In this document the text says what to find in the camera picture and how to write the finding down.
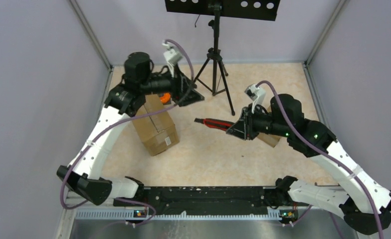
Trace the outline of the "red black utility knife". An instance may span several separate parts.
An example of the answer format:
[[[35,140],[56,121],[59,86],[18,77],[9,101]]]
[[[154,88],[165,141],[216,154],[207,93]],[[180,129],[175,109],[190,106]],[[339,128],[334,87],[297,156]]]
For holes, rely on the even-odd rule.
[[[211,118],[195,118],[194,122],[201,123],[209,128],[219,129],[222,131],[227,131],[230,127],[234,125],[234,123],[230,121]]]

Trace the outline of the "large cardboard box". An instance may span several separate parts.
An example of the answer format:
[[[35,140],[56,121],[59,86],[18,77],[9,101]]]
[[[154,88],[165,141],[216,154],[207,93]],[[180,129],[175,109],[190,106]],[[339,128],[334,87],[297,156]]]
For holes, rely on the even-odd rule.
[[[165,109],[158,95],[146,95],[145,99],[146,102],[138,110],[137,117]],[[151,156],[158,155],[180,142],[175,123],[168,112],[134,119],[132,124]]]

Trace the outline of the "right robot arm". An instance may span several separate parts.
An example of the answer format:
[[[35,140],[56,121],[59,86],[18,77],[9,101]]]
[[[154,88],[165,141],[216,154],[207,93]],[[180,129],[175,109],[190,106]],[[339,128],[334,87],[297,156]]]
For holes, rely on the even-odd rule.
[[[366,173],[327,126],[305,118],[301,102],[293,96],[273,97],[269,111],[257,103],[244,107],[226,132],[242,140],[253,140],[262,133],[284,137],[292,149],[327,171],[341,187],[332,191],[286,176],[276,185],[280,204],[295,201],[319,207],[368,236],[382,236],[391,224],[391,190]]]

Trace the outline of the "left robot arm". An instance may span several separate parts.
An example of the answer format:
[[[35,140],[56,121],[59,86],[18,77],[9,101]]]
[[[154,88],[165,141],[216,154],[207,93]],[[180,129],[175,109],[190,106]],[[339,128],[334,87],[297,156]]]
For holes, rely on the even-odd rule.
[[[70,209],[65,200],[68,189],[80,195],[84,202],[101,205],[110,198],[125,198],[133,206],[144,200],[143,184],[131,177],[107,179],[102,169],[123,129],[134,120],[143,119],[138,111],[146,103],[147,96],[169,93],[174,106],[187,106],[203,100],[193,87],[194,76],[186,76],[179,68],[181,59],[188,59],[184,52],[169,50],[164,53],[166,65],[159,72],[144,52],[131,53],[124,63],[124,73],[112,87],[104,102],[100,116],[90,136],[77,156],[61,165],[57,176],[62,181],[60,203]]]

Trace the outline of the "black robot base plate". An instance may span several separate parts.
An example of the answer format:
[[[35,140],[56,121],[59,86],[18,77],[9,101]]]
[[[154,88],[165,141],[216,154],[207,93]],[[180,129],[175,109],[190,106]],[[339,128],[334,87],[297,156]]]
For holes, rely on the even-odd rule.
[[[296,220],[301,203],[269,186],[143,187],[133,201],[154,207],[158,216],[266,216]]]

